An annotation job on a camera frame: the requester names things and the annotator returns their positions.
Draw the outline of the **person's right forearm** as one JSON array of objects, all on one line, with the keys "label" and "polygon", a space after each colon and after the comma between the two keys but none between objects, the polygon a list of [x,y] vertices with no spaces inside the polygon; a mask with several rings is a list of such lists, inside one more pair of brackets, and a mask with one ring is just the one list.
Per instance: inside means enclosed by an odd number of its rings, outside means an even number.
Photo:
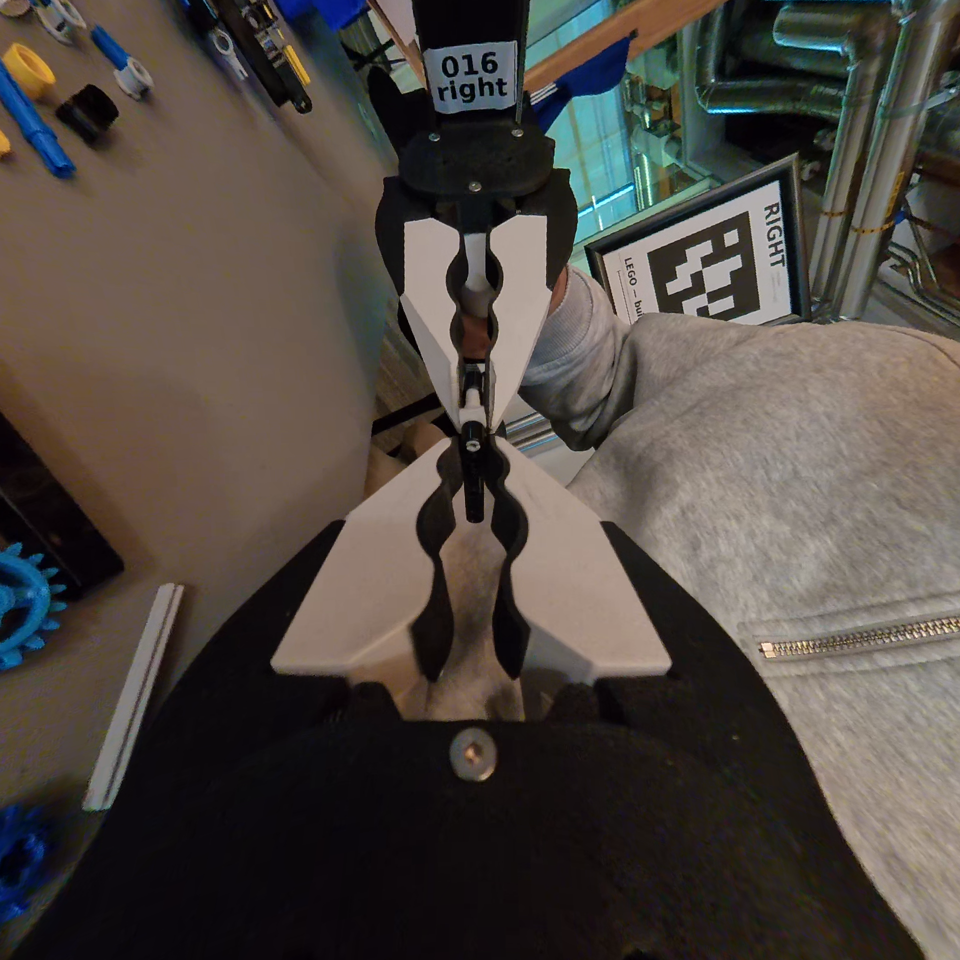
[{"label": "person's right forearm", "polygon": [[598,447],[634,408],[630,331],[596,281],[564,268],[519,395],[570,450]]}]

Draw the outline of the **blue plastic bin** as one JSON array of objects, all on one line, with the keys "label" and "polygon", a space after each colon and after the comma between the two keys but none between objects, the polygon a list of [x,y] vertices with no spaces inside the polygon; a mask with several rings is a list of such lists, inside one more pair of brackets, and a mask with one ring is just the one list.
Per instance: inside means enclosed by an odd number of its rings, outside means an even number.
[{"label": "blue plastic bin", "polygon": [[319,18],[333,32],[340,32],[363,16],[367,1],[276,1],[282,17],[292,23],[306,23]]}]

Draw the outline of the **person's grey sweatshirt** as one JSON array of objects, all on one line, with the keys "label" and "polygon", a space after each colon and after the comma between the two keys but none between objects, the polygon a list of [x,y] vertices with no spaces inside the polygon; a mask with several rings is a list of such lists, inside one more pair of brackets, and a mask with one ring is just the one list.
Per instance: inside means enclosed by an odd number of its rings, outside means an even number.
[{"label": "person's grey sweatshirt", "polygon": [[724,627],[867,873],[958,958],[958,342],[649,316],[586,376],[572,483]]}]

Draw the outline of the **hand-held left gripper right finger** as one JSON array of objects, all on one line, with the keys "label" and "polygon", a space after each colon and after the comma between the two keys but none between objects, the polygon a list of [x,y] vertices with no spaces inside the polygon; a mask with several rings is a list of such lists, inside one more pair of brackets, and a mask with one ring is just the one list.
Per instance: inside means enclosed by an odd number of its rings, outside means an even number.
[{"label": "hand-held left gripper right finger", "polygon": [[670,656],[598,516],[496,439],[490,528],[506,556],[492,615],[499,665],[563,682],[663,676]]}]

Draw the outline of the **light grey lego pin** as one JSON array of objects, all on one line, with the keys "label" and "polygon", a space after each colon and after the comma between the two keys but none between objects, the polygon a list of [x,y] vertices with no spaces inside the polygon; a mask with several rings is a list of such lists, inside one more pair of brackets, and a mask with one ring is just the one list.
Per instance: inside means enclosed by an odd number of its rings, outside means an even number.
[{"label": "light grey lego pin", "polygon": [[486,362],[465,362],[461,370],[459,424],[462,431],[474,424],[489,429],[490,376]]}]

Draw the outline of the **black lego bush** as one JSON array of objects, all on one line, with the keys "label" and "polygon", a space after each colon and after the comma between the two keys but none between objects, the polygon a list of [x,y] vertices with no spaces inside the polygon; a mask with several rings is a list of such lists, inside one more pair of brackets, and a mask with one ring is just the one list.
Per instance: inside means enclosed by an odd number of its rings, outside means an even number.
[{"label": "black lego bush", "polygon": [[104,140],[119,117],[111,96],[95,84],[86,84],[54,110],[55,118],[93,147]]}]

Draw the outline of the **wooden handrail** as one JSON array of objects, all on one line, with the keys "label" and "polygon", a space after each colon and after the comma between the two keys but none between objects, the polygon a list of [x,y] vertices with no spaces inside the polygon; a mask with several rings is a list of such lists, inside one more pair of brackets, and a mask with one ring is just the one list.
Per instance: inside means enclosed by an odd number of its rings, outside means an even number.
[{"label": "wooden handrail", "polygon": [[707,16],[723,1],[633,1],[525,71],[524,90],[540,90],[623,40],[643,53]]}]

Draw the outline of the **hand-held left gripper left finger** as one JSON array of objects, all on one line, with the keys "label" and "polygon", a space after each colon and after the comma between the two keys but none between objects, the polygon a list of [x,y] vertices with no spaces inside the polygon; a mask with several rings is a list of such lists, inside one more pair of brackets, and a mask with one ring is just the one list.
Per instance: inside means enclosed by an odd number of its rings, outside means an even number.
[{"label": "hand-held left gripper left finger", "polygon": [[279,674],[436,682],[454,617],[441,551],[456,526],[458,444],[435,444],[354,509],[272,656]]}]

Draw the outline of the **long black lego beam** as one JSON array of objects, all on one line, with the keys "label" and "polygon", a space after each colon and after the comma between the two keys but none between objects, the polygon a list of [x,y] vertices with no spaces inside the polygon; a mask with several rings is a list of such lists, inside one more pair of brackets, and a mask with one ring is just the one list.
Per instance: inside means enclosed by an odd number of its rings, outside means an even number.
[{"label": "long black lego beam", "polygon": [[60,597],[81,599],[125,571],[120,555],[17,429],[1,418],[1,535],[58,570]]}]

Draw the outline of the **blue cloth with white stripes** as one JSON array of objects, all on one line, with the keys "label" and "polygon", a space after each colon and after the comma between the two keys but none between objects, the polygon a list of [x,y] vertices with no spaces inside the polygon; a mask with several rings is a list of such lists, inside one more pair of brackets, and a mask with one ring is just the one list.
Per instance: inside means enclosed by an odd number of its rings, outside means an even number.
[{"label": "blue cloth with white stripes", "polygon": [[535,120],[547,133],[575,99],[604,94],[619,85],[627,70],[635,31],[530,95]]}]

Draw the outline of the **large light blue lego gear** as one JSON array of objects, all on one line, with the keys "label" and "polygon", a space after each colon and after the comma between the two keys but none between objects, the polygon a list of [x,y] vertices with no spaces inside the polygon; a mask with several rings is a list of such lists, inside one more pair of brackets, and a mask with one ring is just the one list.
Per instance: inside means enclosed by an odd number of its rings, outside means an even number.
[{"label": "large light blue lego gear", "polygon": [[23,664],[44,649],[61,627],[67,585],[43,553],[27,554],[22,542],[1,549],[1,670]]}]

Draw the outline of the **blue white lego pin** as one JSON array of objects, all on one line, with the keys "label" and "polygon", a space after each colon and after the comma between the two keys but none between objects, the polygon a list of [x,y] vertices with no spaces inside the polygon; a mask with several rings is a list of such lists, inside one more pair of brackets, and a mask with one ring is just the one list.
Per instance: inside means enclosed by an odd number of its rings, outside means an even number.
[{"label": "blue white lego pin", "polygon": [[87,21],[70,1],[30,1],[43,29],[57,42],[71,45],[89,29]]},{"label": "blue white lego pin", "polygon": [[154,81],[143,64],[129,54],[101,25],[90,29],[90,39],[113,68],[113,77],[126,96],[141,101],[154,89]]}]

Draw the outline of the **silver metal pipework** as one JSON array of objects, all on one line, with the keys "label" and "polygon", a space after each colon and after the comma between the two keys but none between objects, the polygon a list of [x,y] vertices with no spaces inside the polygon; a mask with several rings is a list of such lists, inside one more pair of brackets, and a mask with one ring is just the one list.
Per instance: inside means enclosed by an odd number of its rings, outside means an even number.
[{"label": "silver metal pipework", "polygon": [[958,2],[786,2],[734,24],[735,2],[691,25],[702,114],[834,126],[808,260],[812,314],[864,317],[958,42]]}]

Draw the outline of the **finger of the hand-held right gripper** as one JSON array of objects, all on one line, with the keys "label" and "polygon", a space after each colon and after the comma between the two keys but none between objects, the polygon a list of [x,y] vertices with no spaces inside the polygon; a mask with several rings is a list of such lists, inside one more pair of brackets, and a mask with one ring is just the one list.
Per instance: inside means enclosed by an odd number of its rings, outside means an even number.
[{"label": "finger of the hand-held right gripper", "polygon": [[514,216],[496,226],[489,251],[501,284],[491,303],[496,337],[488,354],[488,428],[497,431],[519,392],[551,301],[546,280],[546,216]]},{"label": "finger of the hand-held right gripper", "polygon": [[458,304],[448,274],[460,253],[455,227],[434,218],[403,226],[403,292],[400,303],[427,375],[456,431],[461,429],[459,353],[451,327]]}]

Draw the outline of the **black lego assembly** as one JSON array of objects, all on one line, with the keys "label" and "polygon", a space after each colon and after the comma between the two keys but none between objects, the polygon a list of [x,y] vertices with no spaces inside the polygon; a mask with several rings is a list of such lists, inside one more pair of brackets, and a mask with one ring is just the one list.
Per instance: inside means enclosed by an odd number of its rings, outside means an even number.
[{"label": "black lego assembly", "polygon": [[267,1],[179,1],[195,32],[241,82],[255,80],[277,107],[310,114],[310,78]]}]

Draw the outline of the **long grey lego axle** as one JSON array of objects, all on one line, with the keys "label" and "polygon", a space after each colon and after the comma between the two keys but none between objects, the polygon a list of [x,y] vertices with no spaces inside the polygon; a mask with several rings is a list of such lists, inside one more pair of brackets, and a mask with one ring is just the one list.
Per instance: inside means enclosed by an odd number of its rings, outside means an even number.
[{"label": "long grey lego axle", "polygon": [[150,606],[126,678],[84,793],[85,813],[109,810],[131,761],[185,595],[180,583],[162,584]]}]

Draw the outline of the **blue lego axle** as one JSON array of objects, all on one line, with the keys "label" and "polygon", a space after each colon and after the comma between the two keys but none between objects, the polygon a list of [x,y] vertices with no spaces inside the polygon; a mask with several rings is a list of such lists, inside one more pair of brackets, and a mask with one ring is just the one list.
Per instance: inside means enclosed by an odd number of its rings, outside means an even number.
[{"label": "blue lego axle", "polygon": [[1,102],[45,168],[58,179],[71,179],[76,172],[75,164],[4,63],[1,63]]}]

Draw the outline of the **framed marker sign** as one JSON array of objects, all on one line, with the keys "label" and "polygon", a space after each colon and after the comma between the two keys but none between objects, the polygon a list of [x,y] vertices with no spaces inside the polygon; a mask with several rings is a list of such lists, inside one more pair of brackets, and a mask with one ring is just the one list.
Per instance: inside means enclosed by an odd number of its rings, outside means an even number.
[{"label": "framed marker sign", "polygon": [[699,316],[748,327],[810,318],[800,158],[792,153],[585,245],[621,320]]}]

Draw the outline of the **small blue lego gear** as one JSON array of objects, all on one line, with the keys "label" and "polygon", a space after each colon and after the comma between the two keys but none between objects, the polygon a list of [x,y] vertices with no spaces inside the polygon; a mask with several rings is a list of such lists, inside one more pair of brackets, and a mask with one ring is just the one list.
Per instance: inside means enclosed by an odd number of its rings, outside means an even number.
[{"label": "small blue lego gear", "polygon": [[1,927],[23,916],[47,880],[57,828],[46,805],[1,809]]}]

